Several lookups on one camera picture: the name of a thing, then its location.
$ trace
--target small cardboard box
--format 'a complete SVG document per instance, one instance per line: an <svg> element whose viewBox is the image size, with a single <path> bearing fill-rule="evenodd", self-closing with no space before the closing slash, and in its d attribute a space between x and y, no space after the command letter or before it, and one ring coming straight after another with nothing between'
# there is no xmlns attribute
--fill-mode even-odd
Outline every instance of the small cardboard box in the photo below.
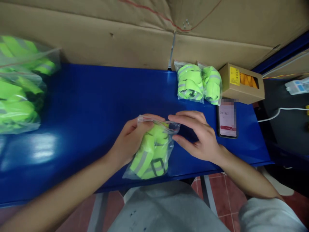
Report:
<svg viewBox="0 0 309 232"><path fill-rule="evenodd" d="M222 96L224 98L238 99L239 102L252 104L265 99L262 75L227 63L219 73L222 78ZM244 85L240 82L240 73L252 76L258 88Z"/></svg>

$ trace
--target ziplock bag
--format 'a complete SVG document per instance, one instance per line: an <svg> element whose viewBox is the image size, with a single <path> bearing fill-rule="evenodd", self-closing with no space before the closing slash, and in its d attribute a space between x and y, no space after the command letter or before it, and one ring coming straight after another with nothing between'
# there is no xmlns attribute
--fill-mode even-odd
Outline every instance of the ziplock bag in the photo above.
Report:
<svg viewBox="0 0 309 232"><path fill-rule="evenodd" d="M204 98L213 105L218 105L219 99L222 98L222 79L220 73L212 66L204 66L198 63L201 69Z"/></svg>
<svg viewBox="0 0 309 232"><path fill-rule="evenodd" d="M141 146L122 178L150 179L163 176L167 172L168 159L174 147L172 136L178 133L180 124L138 116L137 124L145 121L154 122L154 127L145 133Z"/></svg>
<svg viewBox="0 0 309 232"><path fill-rule="evenodd" d="M39 128L44 80L59 69L59 49L0 36L0 134Z"/></svg>
<svg viewBox="0 0 309 232"><path fill-rule="evenodd" d="M178 77L178 99L204 103L200 68L195 64L174 61Z"/></svg>

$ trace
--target blue table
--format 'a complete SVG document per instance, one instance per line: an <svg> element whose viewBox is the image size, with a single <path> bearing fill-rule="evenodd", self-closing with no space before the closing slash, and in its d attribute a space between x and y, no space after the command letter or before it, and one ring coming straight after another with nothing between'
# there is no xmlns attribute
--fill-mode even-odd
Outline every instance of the blue table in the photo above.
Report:
<svg viewBox="0 0 309 232"><path fill-rule="evenodd" d="M63 65L49 83L42 125L33 132L0 136L0 207L23 204L104 155L125 122L139 114L167 118L182 110L205 114L216 127L216 108L178 100L175 72ZM218 142L251 165L272 163L252 105L237 104L238 139ZM181 126L179 134L196 140ZM126 167L98 192L190 178L221 171L175 143L168 174L146 181L122 179Z"/></svg>

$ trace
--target cardboard box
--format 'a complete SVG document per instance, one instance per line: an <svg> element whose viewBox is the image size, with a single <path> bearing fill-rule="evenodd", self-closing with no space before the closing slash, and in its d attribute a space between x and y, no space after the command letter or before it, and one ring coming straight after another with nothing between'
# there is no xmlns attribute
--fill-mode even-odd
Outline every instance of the cardboard box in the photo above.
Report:
<svg viewBox="0 0 309 232"><path fill-rule="evenodd" d="M77 64L167 70L173 46L179 61L252 69L308 29L306 0L0 1L1 35Z"/></svg>
<svg viewBox="0 0 309 232"><path fill-rule="evenodd" d="M252 104L265 99L264 83L262 75L232 64L227 63L219 73L222 78L222 96L225 98L238 99L239 102ZM252 76L257 88L244 85L240 82L239 73Z"/></svg>

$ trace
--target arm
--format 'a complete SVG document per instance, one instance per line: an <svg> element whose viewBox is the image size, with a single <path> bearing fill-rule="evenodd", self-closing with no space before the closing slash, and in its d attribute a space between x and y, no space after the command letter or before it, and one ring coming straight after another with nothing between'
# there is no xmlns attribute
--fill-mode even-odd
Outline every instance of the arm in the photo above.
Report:
<svg viewBox="0 0 309 232"><path fill-rule="evenodd" d="M199 138L198 142L191 143L180 135L174 135L173 139L180 146L192 156L221 167L245 194L255 198L283 200L262 174L217 143L215 131L207 124L203 113L181 111L169 115L168 119L192 128Z"/></svg>
<svg viewBox="0 0 309 232"><path fill-rule="evenodd" d="M159 116L151 116L164 121ZM152 127L152 122L137 126L137 118L128 121L105 156L31 201L3 224L0 231L35 232L54 229L84 199L132 160L143 135Z"/></svg>

